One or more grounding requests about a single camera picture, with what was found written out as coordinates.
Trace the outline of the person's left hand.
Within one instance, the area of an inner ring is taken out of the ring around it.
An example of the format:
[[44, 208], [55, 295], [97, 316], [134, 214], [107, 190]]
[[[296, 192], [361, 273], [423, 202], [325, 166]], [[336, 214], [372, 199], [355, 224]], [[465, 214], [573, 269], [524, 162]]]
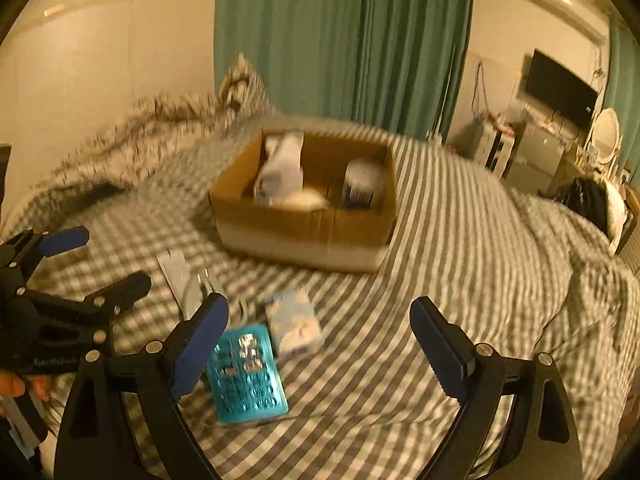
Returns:
[[22, 396], [32, 390], [42, 402], [50, 400], [51, 379], [47, 376], [18, 377], [8, 370], [0, 370], [0, 394], [8, 398]]

